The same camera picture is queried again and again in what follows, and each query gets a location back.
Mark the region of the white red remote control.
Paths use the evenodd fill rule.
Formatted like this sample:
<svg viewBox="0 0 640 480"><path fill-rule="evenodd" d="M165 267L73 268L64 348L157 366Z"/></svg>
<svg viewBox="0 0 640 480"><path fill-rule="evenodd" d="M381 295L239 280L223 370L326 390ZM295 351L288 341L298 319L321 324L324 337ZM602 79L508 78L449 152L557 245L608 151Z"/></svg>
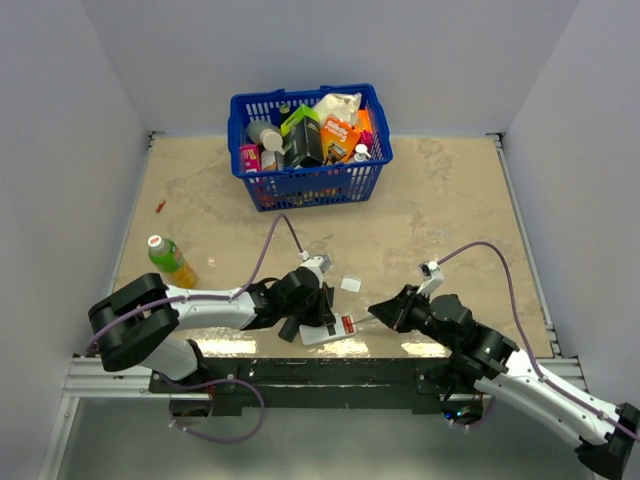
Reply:
<svg viewBox="0 0 640 480"><path fill-rule="evenodd" d="M349 315L336 316L333 324L320 327L299 326L301 342L312 347L353 337L357 333L353 319Z"/></svg>

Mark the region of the white battery cover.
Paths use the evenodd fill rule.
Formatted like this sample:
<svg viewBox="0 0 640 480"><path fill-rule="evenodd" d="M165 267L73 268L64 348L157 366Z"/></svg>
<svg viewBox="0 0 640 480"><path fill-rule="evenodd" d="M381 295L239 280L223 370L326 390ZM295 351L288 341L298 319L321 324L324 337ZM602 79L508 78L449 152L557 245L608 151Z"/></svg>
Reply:
<svg viewBox="0 0 640 480"><path fill-rule="evenodd" d="M341 288L350 293L359 293L361 285L361 280L352 276L344 276L341 281Z"/></svg>

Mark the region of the black remote control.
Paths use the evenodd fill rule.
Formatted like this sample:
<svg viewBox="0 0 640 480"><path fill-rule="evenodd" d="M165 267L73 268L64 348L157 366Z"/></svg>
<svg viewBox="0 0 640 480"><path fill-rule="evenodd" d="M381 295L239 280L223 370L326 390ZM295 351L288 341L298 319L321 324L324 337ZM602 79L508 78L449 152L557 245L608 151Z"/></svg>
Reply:
<svg viewBox="0 0 640 480"><path fill-rule="evenodd" d="M284 322L280 331L278 332L278 336L280 339L292 343L296 336L299 333L299 322L294 317L289 317Z"/></svg>

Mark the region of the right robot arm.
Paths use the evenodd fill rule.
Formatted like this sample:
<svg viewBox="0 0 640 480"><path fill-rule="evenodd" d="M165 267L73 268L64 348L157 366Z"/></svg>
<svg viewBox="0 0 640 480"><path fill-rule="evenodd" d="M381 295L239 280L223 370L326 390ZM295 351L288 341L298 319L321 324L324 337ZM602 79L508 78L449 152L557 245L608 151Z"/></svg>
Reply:
<svg viewBox="0 0 640 480"><path fill-rule="evenodd" d="M368 311L398 333L417 330L449 350L434 382L459 393L474 388L510 404L554 431L592 472L623 477L639 440L638 408L601 400L554 374L514 341L476 321L455 294L430 298L407 285Z"/></svg>

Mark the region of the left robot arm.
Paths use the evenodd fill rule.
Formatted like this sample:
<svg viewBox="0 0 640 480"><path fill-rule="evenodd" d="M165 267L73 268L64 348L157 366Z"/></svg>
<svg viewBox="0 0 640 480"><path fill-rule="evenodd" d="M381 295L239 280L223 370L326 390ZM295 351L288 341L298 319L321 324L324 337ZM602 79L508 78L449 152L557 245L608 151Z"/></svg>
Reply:
<svg viewBox="0 0 640 480"><path fill-rule="evenodd" d="M320 327L335 322L333 300L334 289L317 266L301 265L280 279L226 292L179 288L147 273L90 308L93 337L88 348L99 353L108 372L141 365L153 356L181 357L173 370L157 369L183 391L196 392L206 383L207 368L199 362L195 345L176 341L174 331L262 330L282 319L296 327Z"/></svg>

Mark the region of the orange label bottle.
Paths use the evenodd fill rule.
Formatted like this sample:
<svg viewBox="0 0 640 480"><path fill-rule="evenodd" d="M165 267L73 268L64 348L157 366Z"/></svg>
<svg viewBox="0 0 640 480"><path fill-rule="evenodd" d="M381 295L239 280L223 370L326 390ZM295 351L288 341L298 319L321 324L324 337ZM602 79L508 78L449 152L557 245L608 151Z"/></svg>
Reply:
<svg viewBox="0 0 640 480"><path fill-rule="evenodd" d="M284 156L277 151L263 150L260 162L262 171L275 171L284 168Z"/></svg>

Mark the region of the white pump bottle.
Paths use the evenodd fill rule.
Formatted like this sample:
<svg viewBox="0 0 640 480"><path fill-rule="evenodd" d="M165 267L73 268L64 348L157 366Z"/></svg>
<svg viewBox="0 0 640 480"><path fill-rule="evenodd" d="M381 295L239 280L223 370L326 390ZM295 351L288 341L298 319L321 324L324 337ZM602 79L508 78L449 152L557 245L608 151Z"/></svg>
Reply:
<svg viewBox="0 0 640 480"><path fill-rule="evenodd" d="M358 144L354 149L353 161L354 162L366 162L371 159L368 146L365 144Z"/></svg>

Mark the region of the blue plastic basket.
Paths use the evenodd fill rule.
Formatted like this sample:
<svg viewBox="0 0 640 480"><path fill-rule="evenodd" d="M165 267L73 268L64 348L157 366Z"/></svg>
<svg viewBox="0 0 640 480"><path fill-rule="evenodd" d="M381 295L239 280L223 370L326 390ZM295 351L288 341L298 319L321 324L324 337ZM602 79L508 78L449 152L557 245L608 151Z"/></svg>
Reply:
<svg viewBox="0 0 640 480"><path fill-rule="evenodd" d="M373 134L372 158L336 166L284 168L250 172L244 165L241 148L250 143L246 129L253 120L273 123L279 119L279 106L312 107L324 95L362 95L361 106L368 111ZM375 88L369 83L322 85L314 90L242 93L230 100L227 146L232 174L244 182L259 211L284 210L307 206L366 201L375 188L384 166L393 159L390 130Z"/></svg>

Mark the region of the pink packet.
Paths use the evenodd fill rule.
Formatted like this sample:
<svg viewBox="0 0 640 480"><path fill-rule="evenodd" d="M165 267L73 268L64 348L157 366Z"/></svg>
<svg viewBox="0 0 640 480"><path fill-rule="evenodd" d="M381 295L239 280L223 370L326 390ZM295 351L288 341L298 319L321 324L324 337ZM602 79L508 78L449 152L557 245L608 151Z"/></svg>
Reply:
<svg viewBox="0 0 640 480"><path fill-rule="evenodd" d="M240 147L240 162L244 173L261 171L260 149L255 144L245 144Z"/></svg>

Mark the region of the orange Gillette razor box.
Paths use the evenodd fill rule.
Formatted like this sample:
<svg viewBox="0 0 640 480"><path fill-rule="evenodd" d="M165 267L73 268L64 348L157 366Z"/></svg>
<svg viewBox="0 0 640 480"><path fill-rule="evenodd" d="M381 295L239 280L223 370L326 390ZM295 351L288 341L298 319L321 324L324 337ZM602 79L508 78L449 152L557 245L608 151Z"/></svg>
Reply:
<svg viewBox="0 0 640 480"><path fill-rule="evenodd" d="M360 134L347 122L329 116L321 129L321 142L325 163L346 163L354 152Z"/></svg>

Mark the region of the green orange drink bottle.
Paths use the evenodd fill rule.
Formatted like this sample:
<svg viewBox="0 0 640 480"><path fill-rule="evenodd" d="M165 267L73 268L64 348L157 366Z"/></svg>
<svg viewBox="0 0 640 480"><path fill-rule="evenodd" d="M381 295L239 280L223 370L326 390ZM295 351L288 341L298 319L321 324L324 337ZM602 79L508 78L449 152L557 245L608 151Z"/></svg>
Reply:
<svg viewBox="0 0 640 480"><path fill-rule="evenodd" d="M147 247L150 261L172 285L183 289L196 287L197 275L173 240L154 234L148 238Z"/></svg>

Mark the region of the black green carton box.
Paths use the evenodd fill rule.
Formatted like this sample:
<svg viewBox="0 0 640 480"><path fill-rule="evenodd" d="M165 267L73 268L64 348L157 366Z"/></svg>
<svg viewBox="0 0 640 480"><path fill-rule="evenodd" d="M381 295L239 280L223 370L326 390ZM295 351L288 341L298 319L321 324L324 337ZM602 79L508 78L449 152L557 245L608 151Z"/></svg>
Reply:
<svg viewBox="0 0 640 480"><path fill-rule="evenodd" d="M285 168L316 168L324 164L321 126L316 111L300 105L280 125Z"/></svg>

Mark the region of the grey white bottle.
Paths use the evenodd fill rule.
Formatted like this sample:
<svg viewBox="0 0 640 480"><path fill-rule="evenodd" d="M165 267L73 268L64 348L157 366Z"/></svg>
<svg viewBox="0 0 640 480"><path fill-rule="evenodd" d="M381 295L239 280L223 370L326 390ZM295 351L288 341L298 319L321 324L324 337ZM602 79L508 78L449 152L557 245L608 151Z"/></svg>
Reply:
<svg viewBox="0 0 640 480"><path fill-rule="evenodd" d="M247 125L246 134L253 143L261 145L265 150L285 154L280 130L271 123L254 120Z"/></svg>

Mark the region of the crumpled white paper bag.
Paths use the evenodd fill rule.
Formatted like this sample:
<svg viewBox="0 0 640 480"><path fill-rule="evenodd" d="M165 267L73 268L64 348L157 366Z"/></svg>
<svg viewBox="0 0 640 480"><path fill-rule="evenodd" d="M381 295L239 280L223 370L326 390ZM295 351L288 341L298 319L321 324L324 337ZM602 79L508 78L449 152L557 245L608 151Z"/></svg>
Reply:
<svg viewBox="0 0 640 480"><path fill-rule="evenodd" d="M362 94L328 93L314 106L313 110L323 126L330 117L354 126L358 120Z"/></svg>

